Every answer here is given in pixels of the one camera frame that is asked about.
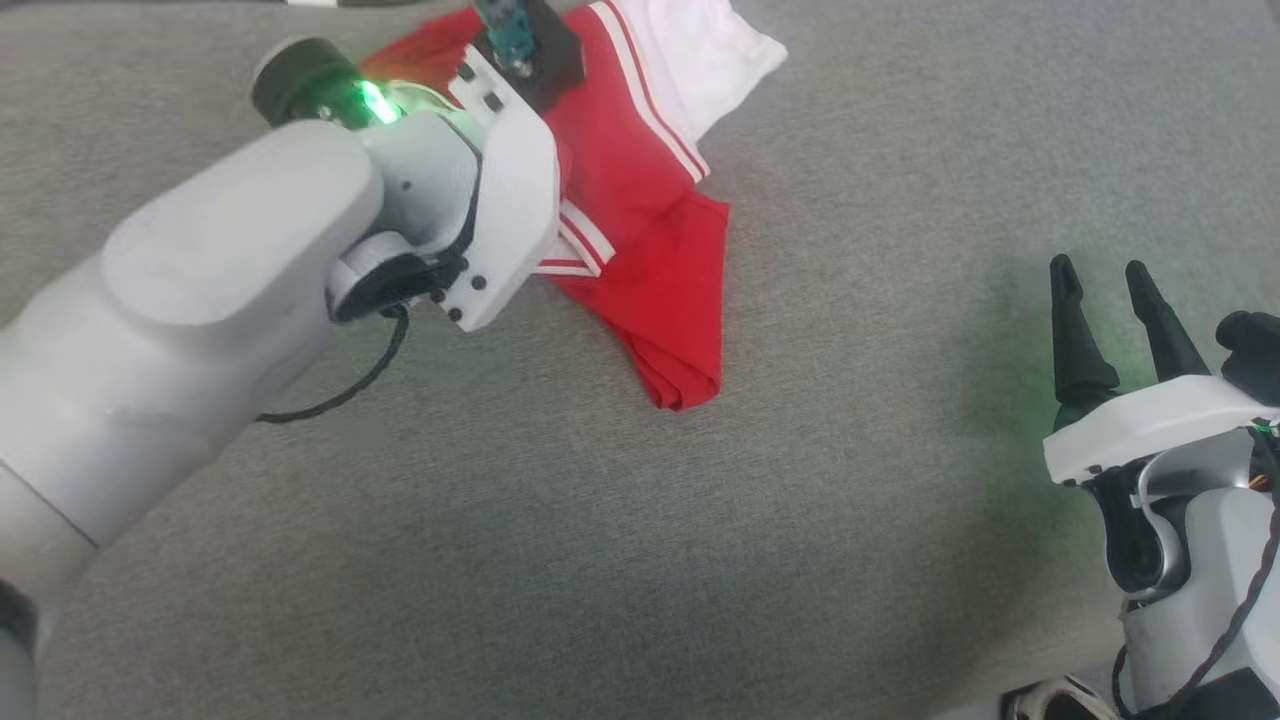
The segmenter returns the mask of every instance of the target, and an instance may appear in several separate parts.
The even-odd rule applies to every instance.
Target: folded garment
[[[588,79],[544,115],[572,163],[539,272],[609,325],[659,407],[692,407],[721,386],[728,223],[692,190],[709,173],[696,142],[786,50],[727,0],[604,0],[564,20]],[[471,10],[433,20],[361,69],[443,91],[483,27]]]

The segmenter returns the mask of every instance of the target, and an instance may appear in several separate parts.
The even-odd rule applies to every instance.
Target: black wire
[[[369,386],[374,384],[374,382],[378,380],[378,375],[381,375],[383,370],[385,370],[392,364],[392,360],[396,359],[396,354],[399,352],[401,345],[404,345],[404,337],[408,336],[408,310],[406,310],[403,305],[388,307],[387,310],[383,310],[383,315],[396,320],[396,329],[392,332],[392,340],[387,345],[387,351],[383,352],[383,356],[378,359],[378,363],[374,364],[372,369],[370,369],[365,377],[356,380],[356,384],[348,387],[320,405],[314,405],[306,410],[297,410],[294,413],[264,413],[257,416],[256,421],[266,423],[269,425],[284,425],[288,423],[297,423],[298,420],[319,418],[334,407],[346,405],[351,398],[356,397]]]
[[[1276,462],[1275,452],[1271,448],[1271,443],[1267,438],[1258,430],[1249,428],[1249,434],[1253,436],[1253,445],[1258,451],[1258,456],[1262,460],[1263,468],[1268,477],[1280,478],[1280,462]],[[1178,692],[1174,693],[1171,698],[1161,705],[1157,705],[1147,711],[1149,717],[1164,717],[1172,720],[1178,717],[1178,714],[1183,711],[1187,706],[1187,701],[1190,700],[1192,693],[1199,687],[1204,676],[1208,675],[1210,670],[1217,665],[1217,661],[1226,655],[1231,643],[1240,637],[1240,632],[1244,629],[1245,620],[1249,619],[1249,612],[1253,612],[1253,607],[1262,598],[1262,587],[1267,582],[1267,577],[1271,574],[1271,568],[1276,561],[1276,551],[1280,550],[1280,492],[1271,493],[1271,502],[1274,505],[1271,510],[1271,536],[1267,538],[1267,543],[1262,547],[1262,565],[1258,566],[1257,573],[1253,574],[1253,579],[1249,580],[1249,589],[1244,594],[1244,601],[1240,602],[1235,612],[1231,614],[1231,621],[1226,625],[1226,632],[1219,635],[1217,642],[1208,652],[1208,657],[1204,662],[1201,662],[1196,671],[1192,673],[1190,679],[1187,680]],[[1120,670],[1124,667],[1125,656],[1128,655],[1126,647],[1121,647],[1120,652],[1116,653],[1116,662],[1111,667],[1111,694],[1115,696],[1116,710],[1120,711],[1120,716],[1124,720],[1133,720],[1134,715],[1124,705],[1124,698],[1120,696]]]

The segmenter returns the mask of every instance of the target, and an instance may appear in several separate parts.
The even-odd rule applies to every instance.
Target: gray fabric surface
[[[791,60],[703,145],[733,202],[724,392],[649,406],[532,282],[417,316],[367,396],[253,428],[106,552],[45,666],[63,719],[922,717],[1103,661],[1102,532],[1052,487],[1047,264],[1128,387],[1123,264],[1210,361],[1280,310],[1263,0],[737,0]],[[362,55],[444,10],[0,13],[0,320],[262,132],[291,33]],[[370,322],[282,409],[381,351]]]

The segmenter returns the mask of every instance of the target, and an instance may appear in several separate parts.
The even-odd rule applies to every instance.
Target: green led light
[[[367,79],[360,81],[360,100],[384,123],[394,123],[399,119],[399,108],[392,105],[383,95],[381,88]]]

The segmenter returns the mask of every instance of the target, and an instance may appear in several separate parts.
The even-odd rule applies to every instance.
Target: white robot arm
[[[99,548],[259,418],[334,323],[407,322],[428,300],[479,329],[545,255],[549,128],[475,47],[454,83],[462,108],[384,94],[332,45],[289,44],[255,90],[280,127],[136,211],[0,331],[0,717],[35,716],[32,657]],[[298,108],[329,122],[288,122]]]
[[[1107,565],[1125,593],[1138,715],[1165,720],[1280,716],[1280,320],[1236,313],[1213,377],[1142,263],[1126,277],[1160,383],[1119,396],[1080,310],[1071,261],[1051,266],[1053,357],[1062,404],[1044,439],[1053,482],[1085,489],[1106,523]]]

